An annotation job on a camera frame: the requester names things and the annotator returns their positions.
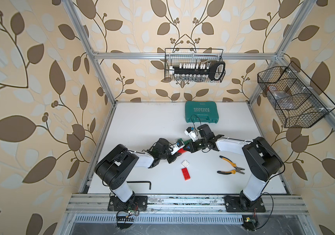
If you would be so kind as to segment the red lego brick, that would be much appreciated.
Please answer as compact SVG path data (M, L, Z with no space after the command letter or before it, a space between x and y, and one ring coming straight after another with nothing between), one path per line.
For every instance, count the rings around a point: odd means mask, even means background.
M178 150L178 153L180 153L180 154L184 154L184 153L186 153L186 152L187 152L187 151L184 150L183 148Z
M182 168L182 174L184 176L185 181L188 181L191 178L189 171L186 167Z

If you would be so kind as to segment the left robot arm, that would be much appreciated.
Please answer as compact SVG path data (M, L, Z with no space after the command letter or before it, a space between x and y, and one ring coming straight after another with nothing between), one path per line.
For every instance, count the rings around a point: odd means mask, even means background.
M154 168L161 160L166 160L170 164L180 156L178 151L184 146L181 140L172 144L160 138L148 150L137 152L119 144L97 163L95 174L121 203L129 204L134 201L134 192L128 186L126 179L132 169Z

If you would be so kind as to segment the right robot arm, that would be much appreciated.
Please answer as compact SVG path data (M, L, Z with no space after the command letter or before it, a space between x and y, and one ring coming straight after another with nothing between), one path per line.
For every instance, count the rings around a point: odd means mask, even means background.
M245 157L251 176L239 194L240 205L243 207L253 205L262 196L269 181L278 176L278 171L284 166L282 159L263 137L247 141L215 135L207 124L197 129L189 127L185 130L185 134L191 138L184 147L185 151L195 153L208 149Z

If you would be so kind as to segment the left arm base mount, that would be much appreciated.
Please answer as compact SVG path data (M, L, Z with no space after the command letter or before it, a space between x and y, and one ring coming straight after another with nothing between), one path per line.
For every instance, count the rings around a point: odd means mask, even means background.
M127 202L122 202L117 196L111 196L107 210L110 212L118 211L140 211L147 210L148 197L147 196L131 196Z

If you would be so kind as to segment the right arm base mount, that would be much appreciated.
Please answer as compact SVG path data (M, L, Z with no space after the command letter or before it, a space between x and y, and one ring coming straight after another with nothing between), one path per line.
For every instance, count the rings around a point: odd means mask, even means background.
M250 201L245 196L231 196L224 197L226 212L266 212L264 202L261 197L255 201Z

